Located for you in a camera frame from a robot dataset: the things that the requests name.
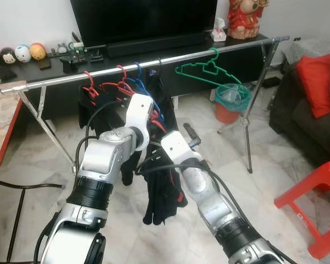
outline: soundbar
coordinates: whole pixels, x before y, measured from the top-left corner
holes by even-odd
[[[147,40],[127,41],[108,44],[106,49],[109,57],[119,57],[131,54],[166,50],[168,48],[197,45],[205,42],[208,32],[189,35],[152,38]]]

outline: trash can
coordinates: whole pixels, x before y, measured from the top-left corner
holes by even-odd
[[[234,123],[249,104],[251,93],[242,84],[225,84],[215,93],[215,117],[222,123]]]

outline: red plastic stool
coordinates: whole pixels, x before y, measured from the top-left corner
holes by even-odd
[[[307,178],[274,200],[274,204],[277,208],[281,208],[285,205],[291,206],[293,211],[295,211],[307,226],[308,230],[315,238],[314,244],[308,247],[308,250],[309,253],[317,259],[321,259],[330,253],[330,231],[324,235],[320,234],[309,220],[308,216],[301,210],[294,200],[320,185],[322,191],[330,190],[330,162],[317,168]]]

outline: red figurine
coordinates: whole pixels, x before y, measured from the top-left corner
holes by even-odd
[[[230,0],[228,35],[241,40],[255,37],[266,6],[268,0]]]

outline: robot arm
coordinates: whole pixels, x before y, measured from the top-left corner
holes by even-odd
[[[79,183],[52,223],[41,263],[102,262],[106,240],[98,231],[106,224],[109,196],[122,163],[148,145],[147,121],[152,110],[152,98],[134,94],[125,126],[102,133],[89,144]]]
[[[186,194],[196,202],[200,216],[222,245],[229,264],[283,263],[267,241],[216,189],[209,174],[194,168],[201,167],[203,159],[192,151],[180,132],[168,134],[162,139],[161,146],[174,164],[188,165],[179,171],[186,185]]]

